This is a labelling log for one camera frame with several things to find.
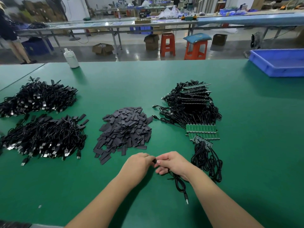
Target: plastic bag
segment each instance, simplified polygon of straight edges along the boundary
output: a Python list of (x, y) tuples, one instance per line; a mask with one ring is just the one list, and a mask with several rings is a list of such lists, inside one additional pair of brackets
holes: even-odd
[(141, 7), (150, 7), (150, 2), (148, 1), (144, 1), (142, 4), (141, 4)]
[(156, 18), (158, 19), (178, 18), (179, 15), (180, 15), (180, 11), (178, 8), (173, 7), (172, 10), (170, 10), (169, 7), (167, 7)]

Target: factory floor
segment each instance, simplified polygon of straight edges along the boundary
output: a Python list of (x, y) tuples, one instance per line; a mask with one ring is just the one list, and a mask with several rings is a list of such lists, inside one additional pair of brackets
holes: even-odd
[[(264, 32), (264, 28), (252, 28), (252, 29), (220, 29), (220, 30), (195, 30), (194, 33), (203, 32), (211, 37), (216, 33), (227, 34), (227, 41), (224, 46), (214, 46), (211, 41), (207, 47), (206, 59), (244, 59), (244, 51), (250, 50), (251, 35), (257, 31)], [(265, 39), (273, 38), (276, 34), (276, 29), (268, 30)], [(121, 41), (123, 50), (119, 50), (118, 54), (100, 56), (92, 52), (92, 46), (98, 43), (106, 43), (113, 45), (113, 39), (111, 34), (100, 34), (93, 36), (81, 35), (79, 41), (69, 41), (67, 36), (59, 36), (58, 41), (63, 48), (68, 48), (74, 51), (78, 61), (80, 62), (98, 62), (98, 61), (147, 61), (147, 60), (183, 60), (186, 51), (186, 42), (183, 37), (187, 36), (188, 31), (175, 31), (176, 42), (175, 51), (176, 56), (166, 53), (165, 57), (160, 57), (159, 49), (155, 51), (146, 50), (143, 34), (121, 34)], [(264, 49), (293, 49), (301, 48), (297, 45), (294, 39), (297, 37), (298, 32), (290, 29), (282, 30), (274, 44), (273, 40), (265, 40), (263, 43)], [(34, 56), (31, 59), (35, 59), (40, 63), (48, 62), (65, 62), (63, 53), (57, 46), (54, 38), (50, 38), (50, 41), (54, 47), (54, 54), (46, 54), (43, 56)], [(6, 42), (1, 41), (5, 48), (8, 48)], [(10, 49), (0, 49), (0, 64), (17, 64), (19, 61)]]

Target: blue storage bin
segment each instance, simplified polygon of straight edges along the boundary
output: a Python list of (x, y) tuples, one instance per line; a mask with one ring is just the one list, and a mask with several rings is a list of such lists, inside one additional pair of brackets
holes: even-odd
[[(152, 27), (151, 26), (141, 26), (140, 30), (151, 30), (152, 31)], [(141, 32), (141, 34), (152, 34), (152, 32)]]
[(304, 76), (304, 49), (255, 49), (249, 60), (269, 77)]
[(137, 32), (140, 30), (140, 27), (130, 27), (131, 31), (135, 31), (134, 34), (140, 34), (140, 32)]
[(239, 9), (220, 9), (219, 14), (222, 16), (226, 16), (227, 12), (236, 11), (236, 10), (239, 10)]
[[(54, 48), (50, 40), (47, 38), (46, 41), (50, 49), (53, 51)], [(23, 45), (29, 56), (44, 55), (49, 53), (47, 46), (44, 44), (42, 38), (31, 37), (27, 41), (22, 42), (21, 44)]]

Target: open cardboard box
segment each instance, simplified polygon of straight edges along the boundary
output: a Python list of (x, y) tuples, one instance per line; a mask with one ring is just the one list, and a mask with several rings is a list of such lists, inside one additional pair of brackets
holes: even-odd
[(146, 50), (158, 49), (159, 36), (157, 34), (150, 34), (143, 41), (146, 43)]
[(99, 43), (94, 45), (92, 48), (92, 52), (96, 53), (97, 55), (107, 56), (112, 54), (114, 47), (110, 44)]

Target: small white object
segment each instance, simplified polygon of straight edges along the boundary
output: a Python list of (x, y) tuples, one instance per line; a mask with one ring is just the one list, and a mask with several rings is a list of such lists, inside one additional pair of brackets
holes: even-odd
[(117, 8), (118, 19), (121, 19), (119, 8)]
[(78, 63), (78, 60), (77, 60), (74, 52), (71, 50), (68, 50), (67, 48), (65, 48), (64, 50), (65, 50), (65, 52), (63, 55), (64, 55), (67, 63), (70, 65), (70, 67), (71, 68), (79, 67), (79, 63)]

